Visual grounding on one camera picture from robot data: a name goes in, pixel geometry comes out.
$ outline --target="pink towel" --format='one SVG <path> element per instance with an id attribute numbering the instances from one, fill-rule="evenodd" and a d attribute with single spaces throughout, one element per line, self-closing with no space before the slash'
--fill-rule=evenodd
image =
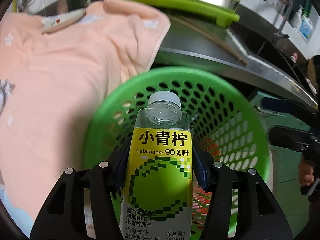
<path id="1" fill-rule="evenodd" d="M 126 0 L 95 2 L 52 34 L 41 34 L 42 19 L 0 22 L 0 79 L 15 85 L 0 115 L 0 170 L 12 204 L 32 219 L 62 172 L 80 169 L 94 111 L 150 68 L 170 27 L 160 11 Z"/>

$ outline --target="soap bottle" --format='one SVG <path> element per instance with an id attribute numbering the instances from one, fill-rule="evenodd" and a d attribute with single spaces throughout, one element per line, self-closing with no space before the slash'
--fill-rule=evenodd
<path id="1" fill-rule="evenodd" d="M 299 29 L 299 33 L 302 35 L 302 37 L 304 39 L 306 39 L 308 41 L 311 37 L 311 34 L 312 34 L 313 24 L 312 24 L 311 20 L 308 17 L 306 17 L 305 15 L 302 15 L 301 19 L 302 19 L 302 24 Z"/>
<path id="2" fill-rule="evenodd" d="M 124 239 L 190 240 L 191 145 L 189 114 L 179 97 L 152 94 L 132 135 L 120 218 Z"/>
<path id="3" fill-rule="evenodd" d="M 302 10 L 303 10 L 303 7 L 300 5 L 299 10 L 296 11 L 296 13 L 294 14 L 291 20 L 292 27 L 295 28 L 297 31 L 300 29 L 302 24 L 302 19 L 301 19 Z"/>

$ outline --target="wooden stick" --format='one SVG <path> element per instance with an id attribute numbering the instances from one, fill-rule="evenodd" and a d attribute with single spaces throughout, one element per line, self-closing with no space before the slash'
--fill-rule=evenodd
<path id="1" fill-rule="evenodd" d="M 194 21 L 184 17 L 180 16 L 175 17 L 168 15 L 169 19 L 175 22 L 178 22 L 180 24 L 183 24 L 193 30 L 195 30 L 198 33 L 201 33 L 202 35 L 206 36 L 209 40 L 213 41 L 214 43 L 218 44 L 222 48 L 224 48 L 226 51 L 228 51 L 230 54 L 232 54 L 234 57 L 238 59 L 238 61 L 242 62 L 243 64 L 247 65 L 248 62 L 235 50 L 230 48 L 222 39 L 217 37 L 215 34 L 211 33 L 209 30 L 206 28 L 202 27 L 201 25 L 195 23 Z"/>

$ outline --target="screw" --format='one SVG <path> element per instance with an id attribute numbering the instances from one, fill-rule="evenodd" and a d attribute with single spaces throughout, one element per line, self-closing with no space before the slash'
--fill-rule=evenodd
<path id="1" fill-rule="evenodd" d="M 257 171 L 255 169 L 249 169 L 248 172 L 251 174 L 251 175 L 256 175 L 257 174 Z"/>
<path id="2" fill-rule="evenodd" d="M 67 168 L 65 171 L 64 171 L 66 174 L 72 174 L 73 173 L 73 168 Z"/>
<path id="3" fill-rule="evenodd" d="M 216 168 L 221 168 L 222 163 L 221 162 L 214 162 L 213 166 L 215 166 Z"/>
<path id="4" fill-rule="evenodd" d="M 100 163 L 99 163 L 99 166 L 100 166 L 101 168 L 108 167 L 108 165 L 109 165 L 108 162 L 100 162 Z"/>

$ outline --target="bottle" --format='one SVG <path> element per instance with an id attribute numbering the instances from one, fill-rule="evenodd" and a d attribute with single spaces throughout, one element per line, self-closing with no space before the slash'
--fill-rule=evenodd
<path id="1" fill-rule="evenodd" d="M 124 183 L 124 239 L 190 240 L 192 147 L 189 114 L 169 91 L 151 95 L 138 111 Z"/>
<path id="2" fill-rule="evenodd" d="M 295 28 L 297 31 L 300 29 L 302 24 L 302 19 L 301 19 L 302 10 L 303 10 L 303 7 L 300 5 L 300 8 L 298 9 L 298 11 L 296 11 L 296 13 L 294 14 L 291 20 L 292 27 Z"/>
<path id="3" fill-rule="evenodd" d="M 302 35 L 302 37 L 308 41 L 312 34 L 313 24 L 311 20 L 304 15 L 301 16 L 301 19 L 302 19 L 302 24 L 299 29 L 299 32 Z"/>

